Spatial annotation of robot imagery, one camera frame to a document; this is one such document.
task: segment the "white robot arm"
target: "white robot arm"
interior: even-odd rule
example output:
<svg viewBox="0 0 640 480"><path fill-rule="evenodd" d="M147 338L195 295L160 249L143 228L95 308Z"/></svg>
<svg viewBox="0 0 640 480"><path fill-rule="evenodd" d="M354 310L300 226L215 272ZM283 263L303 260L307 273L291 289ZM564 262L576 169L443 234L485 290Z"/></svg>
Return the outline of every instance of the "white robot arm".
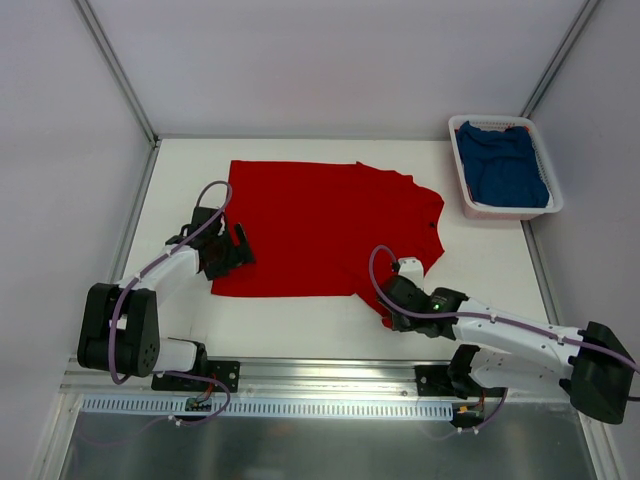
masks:
<svg viewBox="0 0 640 480"><path fill-rule="evenodd" d="M97 283L89 290L78 343L81 366L110 371L109 331L116 304L126 293L118 315L115 353L111 351L116 372L138 377L164 371L202 373L199 370L207 361L204 345L160 338L158 307L199 272L204 271L209 280L214 280L233 268L255 262L242 226L234 227L236 243L226 228L224 214L217 212L196 206L191 223L167 240L156 257L156 260L163 257L162 261L152 262L157 263L154 268L116 284ZM135 285L127 293L132 283Z"/></svg>
<svg viewBox="0 0 640 480"><path fill-rule="evenodd" d="M634 371L576 345L597 345L632 360L608 327L596 322L584 330L542 324L448 288L427 295L421 288L419 260L400 259L396 268L397 275L378 292L390 312L391 328L463 343L447 371L456 395L466 398L478 387L565 392L584 414L607 423L622 422Z"/></svg>

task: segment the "white tabletop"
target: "white tabletop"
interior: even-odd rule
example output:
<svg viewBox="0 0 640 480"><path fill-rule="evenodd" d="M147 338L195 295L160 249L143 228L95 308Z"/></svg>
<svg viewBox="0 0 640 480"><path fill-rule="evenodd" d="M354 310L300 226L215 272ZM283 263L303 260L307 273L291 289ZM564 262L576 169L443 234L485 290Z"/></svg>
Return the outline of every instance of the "white tabletop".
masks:
<svg viewBox="0 0 640 480"><path fill-rule="evenodd" d="M191 218L204 185L226 180L231 160L361 161L413 175L445 206L438 231L445 253L425 290L450 287L496 308L546 322L519 222L468 220L462 214L449 142L380 140L163 140L127 273L154 258ZM203 204L220 205L224 187ZM358 360L447 360L446 339L396 333L360 298L230 298L213 296L204 275L186 282L159 311L162 336L204 342L210 356Z"/></svg>

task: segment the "white plastic basket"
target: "white plastic basket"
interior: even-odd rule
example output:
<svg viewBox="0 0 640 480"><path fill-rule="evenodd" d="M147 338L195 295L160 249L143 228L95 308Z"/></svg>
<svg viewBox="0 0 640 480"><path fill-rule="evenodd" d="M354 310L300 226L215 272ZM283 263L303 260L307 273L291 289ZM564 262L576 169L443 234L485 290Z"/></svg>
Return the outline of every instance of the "white plastic basket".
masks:
<svg viewBox="0 0 640 480"><path fill-rule="evenodd" d="M469 122L474 127L482 130L500 130L504 131L509 127L525 127L531 135L533 149L536 152L536 160L538 162L538 171L540 178L549 190L549 204L544 208L513 208L513 207L493 207L490 205L481 205L474 203L469 195L469 188L464 177L464 167L458 150L458 142L456 140L456 130L462 124ZM555 213L562 209L564 202L562 194L558 186L558 180L553 173L551 161L547 150L544 148L542 138L536 129L534 123L522 117L507 117L502 115L456 115L449 120L449 133L451 134L451 142L453 144L453 153L456 159L456 169L460 180L460 191L464 199L464 214L468 218L486 218L501 220L531 220L543 213Z"/></svg>

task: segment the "glass panel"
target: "glass panel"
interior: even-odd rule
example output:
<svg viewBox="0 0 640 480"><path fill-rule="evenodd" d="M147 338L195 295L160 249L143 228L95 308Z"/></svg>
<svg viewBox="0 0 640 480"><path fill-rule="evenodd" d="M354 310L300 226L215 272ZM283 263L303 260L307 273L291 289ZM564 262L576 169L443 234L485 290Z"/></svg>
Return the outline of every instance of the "glass panel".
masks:
<svg viewBox="0 0 640 480"><path fill-rule="evenodd" d="M149 416L82 414L61 478L382 480L595 479L569 405L507 404L476 436L440 422L220 417L193 428Z"/></svg>

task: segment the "t-shirt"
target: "t-shirt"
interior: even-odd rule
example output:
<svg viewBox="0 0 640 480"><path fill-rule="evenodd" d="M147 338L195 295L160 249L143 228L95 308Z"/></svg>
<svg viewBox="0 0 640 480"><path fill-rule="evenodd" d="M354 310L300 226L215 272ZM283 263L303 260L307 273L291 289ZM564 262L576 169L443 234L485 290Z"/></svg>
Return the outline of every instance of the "t-shirt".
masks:
<svg viewBox="0 0 640 480"><path fill-rule="evenodd" d="M444 253L437 223L440 195L409 175L355 164L231 162L230 225L241 223L255 264L216 279L212 293L231 297L359 295L385 315L368 273L369 255L385 244L428 270ZM380 284L391 274L380 253Z"/></svg>

